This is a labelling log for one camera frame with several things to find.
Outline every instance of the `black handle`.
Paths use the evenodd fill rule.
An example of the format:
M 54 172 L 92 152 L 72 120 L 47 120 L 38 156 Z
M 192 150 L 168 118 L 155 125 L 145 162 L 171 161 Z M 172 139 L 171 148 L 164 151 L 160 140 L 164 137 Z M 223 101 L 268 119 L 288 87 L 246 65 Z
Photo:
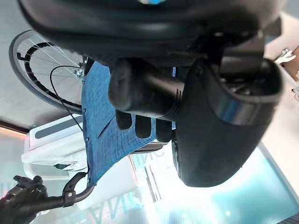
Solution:
M 93 187 L 86 188 L 82 193 L 75 196 L 75 203 L 80 202 L 87 198 L 93 191 Z M 37 213 L 40 211 L 62 208 L 64 206 L 64 198 L 58 197 L 47 197 L 41 201 L 21 205 L 18 209 L 19 214 Z

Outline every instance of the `white wall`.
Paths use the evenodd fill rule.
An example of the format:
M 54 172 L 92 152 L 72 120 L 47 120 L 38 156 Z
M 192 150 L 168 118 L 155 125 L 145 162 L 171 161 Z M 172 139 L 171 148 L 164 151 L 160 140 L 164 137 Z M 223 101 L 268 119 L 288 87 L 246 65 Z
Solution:
M 282 100 L 262 142 L 299 196 L 299 102 L 292 88 L 285 83 Z
M 299 46 L 299 20 L 286 13 L 281 14 L 281 20 L 282 35 L 266 45 L 266 58 L 275 59 L 283 49 L 295 50 Z

